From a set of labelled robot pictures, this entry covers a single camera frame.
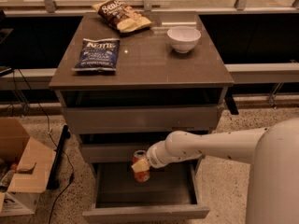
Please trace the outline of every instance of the brown countertop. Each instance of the brown countertop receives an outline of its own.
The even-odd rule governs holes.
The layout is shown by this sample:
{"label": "brown countertop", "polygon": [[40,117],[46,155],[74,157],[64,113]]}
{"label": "brown countertop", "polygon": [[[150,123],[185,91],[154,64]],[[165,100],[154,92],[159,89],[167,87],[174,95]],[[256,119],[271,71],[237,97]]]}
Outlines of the brown countertop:
{"label": "brown countertop", "polygon": [[[86,13],[50,82],[50,88],[87,91],[233,85],[232,77],[196,13],[150,12],[144,15],[155,22],[152,28],[122,35],[95,12]],[[202,32],[197,46],[187,54],[176,53],[167,42],[167,29],[175,25],[197,26]],[[78,62],[83,38],[111,37],[121,39],[115,73],[87,75],[71,70]]]}

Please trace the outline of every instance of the blue chip bag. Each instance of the blue chip bag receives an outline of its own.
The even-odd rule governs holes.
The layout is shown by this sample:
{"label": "blue chip bag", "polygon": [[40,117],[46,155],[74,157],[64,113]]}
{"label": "blue chip bag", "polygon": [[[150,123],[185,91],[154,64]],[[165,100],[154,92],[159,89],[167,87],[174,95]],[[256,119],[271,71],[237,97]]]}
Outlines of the blue chip bag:
{"label": "blue chip bag", "polygon": [[120,40],[109,38],[102,40],[83,39],[83,48],[79,62],[73,71],[116,71]]}

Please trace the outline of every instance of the can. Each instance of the can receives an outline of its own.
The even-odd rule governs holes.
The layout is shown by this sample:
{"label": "can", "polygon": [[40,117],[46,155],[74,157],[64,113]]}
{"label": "can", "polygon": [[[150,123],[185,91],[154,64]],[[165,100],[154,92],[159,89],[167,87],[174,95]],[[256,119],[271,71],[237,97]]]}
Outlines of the can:
{"label": "can", "polygon": [[[133,164],[141,159],[146,159],[146,151],[138,150],[134,153]],[[134,173],[134,178],[138,182],[146,182],[150,179],[150,170]]]}

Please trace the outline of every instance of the brown chip bag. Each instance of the brown chip bag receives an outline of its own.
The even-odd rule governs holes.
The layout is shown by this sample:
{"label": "brown chip bag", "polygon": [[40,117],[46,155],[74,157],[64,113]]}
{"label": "brown chip bag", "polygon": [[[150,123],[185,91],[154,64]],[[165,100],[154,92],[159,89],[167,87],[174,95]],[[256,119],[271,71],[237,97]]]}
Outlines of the brown chip bag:
{"label": "brown chip bag", "polygon": [[121,33],[130,33],[152,25],[149,19],[121,1],[108,0],[92,7],[110,26]]}

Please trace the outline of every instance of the cardboard box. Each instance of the cardboard box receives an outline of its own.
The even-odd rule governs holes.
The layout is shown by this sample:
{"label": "cardboard box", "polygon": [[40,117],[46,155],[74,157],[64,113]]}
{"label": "cardboard box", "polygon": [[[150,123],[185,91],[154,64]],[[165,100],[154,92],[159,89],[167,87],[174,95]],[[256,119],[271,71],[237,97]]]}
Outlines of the cardboard box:
{"label": "cardboard box", "polygon": [[17,119],[0,119],[0,158],[20,160],[17,170],[35,166],[31,175],[15,174],[7,192],[0,193],[0,217],[36,211],[40,193],[47,188],[56,152],[30,137]]}

